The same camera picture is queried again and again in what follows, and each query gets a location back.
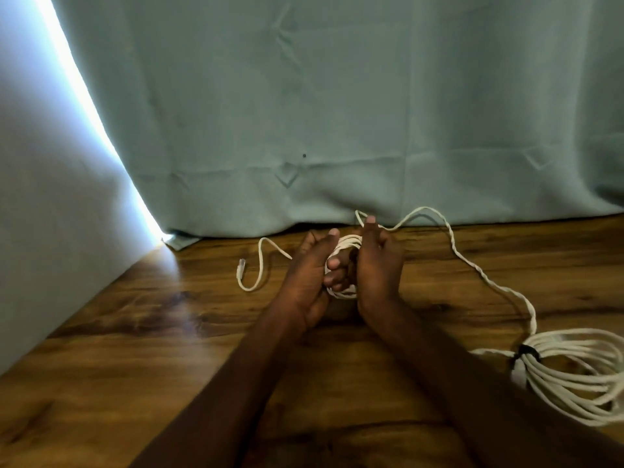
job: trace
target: left hand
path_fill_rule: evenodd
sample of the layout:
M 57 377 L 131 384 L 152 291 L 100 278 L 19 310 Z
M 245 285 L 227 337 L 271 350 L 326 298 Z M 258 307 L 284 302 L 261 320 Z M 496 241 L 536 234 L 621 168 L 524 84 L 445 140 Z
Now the left hand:
M 330 295 L 324 289 L 346 289 L 349 250 L 332 257 L 328 266 L 332 271 L 325 275 L 325 261 L 334 251 L 340 231 L 332 228 L 326 236 L 310 231 L 292 257 L 292 263 L 284 279 L 277 300 L 303 317 L 305 328 L 314 327 L 323 317 L 330 303 Z

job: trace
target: hand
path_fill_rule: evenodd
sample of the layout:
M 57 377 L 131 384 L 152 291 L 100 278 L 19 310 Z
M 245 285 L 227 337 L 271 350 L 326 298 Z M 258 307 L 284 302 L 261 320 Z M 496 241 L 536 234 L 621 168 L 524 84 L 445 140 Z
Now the hand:
M 351 285 L 347 278 L 349 250 L 343 250 L 332 257 L 325 275 L 325 261 L 338 244 L 340 231 L 332 228 L 323 237 L 317 231 L 310 231 L 292 257 L 292 264 L 276 297 L 287 309 L 303 317 L 305 329 L 315 326 L 330 303 L 330 295 L 323 284 L 335 291 Z
M 357 259 L 357 305 L 363 316 L 399 299 L 403 247 L 372 215 L 366 217 Z

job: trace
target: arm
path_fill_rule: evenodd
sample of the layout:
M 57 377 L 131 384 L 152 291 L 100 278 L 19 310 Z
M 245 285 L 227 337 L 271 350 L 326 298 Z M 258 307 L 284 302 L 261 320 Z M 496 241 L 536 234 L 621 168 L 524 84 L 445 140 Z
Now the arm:
M 241 442 L 272 392 L 290 350 L 327 309 L 330 299 L 323 282 L 335 290 L 349 284 L 341 266 L 344 255 L 324 275 L 325 260 L 338 237 L 335 228 L 324 238 L 308 233 L 268 309 L 208 385 L 131 468 L 234 466 Z
M 402 249 L 374 224 L 374 217 L 369 219 L 357 265 L 360 313 L 484 466 L 624 464 L 620 444 L 516 387 L 403 302 L 398 293 Z

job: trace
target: cable connector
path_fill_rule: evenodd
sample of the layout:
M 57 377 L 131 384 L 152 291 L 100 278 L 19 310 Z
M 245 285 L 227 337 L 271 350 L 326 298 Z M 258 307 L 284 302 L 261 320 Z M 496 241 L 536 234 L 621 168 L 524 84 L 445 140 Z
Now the cable connector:
M 245 260 L 240 259 L 238 261 L 238 267 L 236 268 L 236 278 L 240 281 L 243 279 L 243 273 L 245 272 Z

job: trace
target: white cable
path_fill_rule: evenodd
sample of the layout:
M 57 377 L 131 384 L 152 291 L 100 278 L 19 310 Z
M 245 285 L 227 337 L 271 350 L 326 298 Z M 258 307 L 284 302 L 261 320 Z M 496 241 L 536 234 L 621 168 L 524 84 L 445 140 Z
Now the white cable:
M 392 228 L 380 227 L 395 231 L 404 223 L 408 222 L 414 215 L 422 210 L 430 210 L 444 222 L 450 237 L 450 247 L 457 256 L 474 268 L 480 277 L 490 286 L 499 291 L 513 294 L 520 298 L 526 305 L 526 310 L 530 316 L 529 337 L 523 345 L 534 349 L 540 360 L 550 356 L 562 356 L 576 363 L 585 374 L 573 374 L 564 371 L 557 371 L 548 368 L 535 357 L 534 354 L 520 354 L 514 362 L 511 371 L 511 379 L 522 388 L 531 386 L 546 404 L 562 414 L 581 422 L 584 425 L 600 427 L 613 422 L 624 421 L 624 410 L 618 403 L 618 397 L 624 390 L 624 338 L 607 330 L 595 328 L 579 328 L 571 330 L 554 330 L 537 333 L 537 316 L 533 304 L 522 294 L 505 286 L 499 286 L 488 278 L 479 266 L 466 259 L 455 245 L 455 235 L 449 222 L 442 213 L 431 207 L 418 207 L 408 213 L 403 220 Z M 367 214 L 355 211 L 355 216 L 361 226 L 364 226 L 363 217 Z M 258 257 L 260 259 L 260 274 L 256 283 L 251 288 L 246 288 L 242 283 L 245 260 L 241 259 L 237 268 L 238 285 L 245 291 L 255 290 L 262 278 L 263 259 L 262 241 L 267 240 L 286 258 L 292 259 L 288 253 L 268 238 L 261 238 L 258 242 Z M 345 248 L 360 248 L 362 237 L 359 235 L 347 235 L 340 238 L 336 249 L 330 258 Z M 330 272 L 325 262 L 325 274 Z M 354 285 L 342 292 L 327 291 L 341 299 L 355 299 L 357 290 Z M 502 354 L 508 358 L 514 358 L 513 351 L 480 348 L 472 350 L 474 354 L 495 353 Z M 590 398 L 587 394 L 596 394 Z

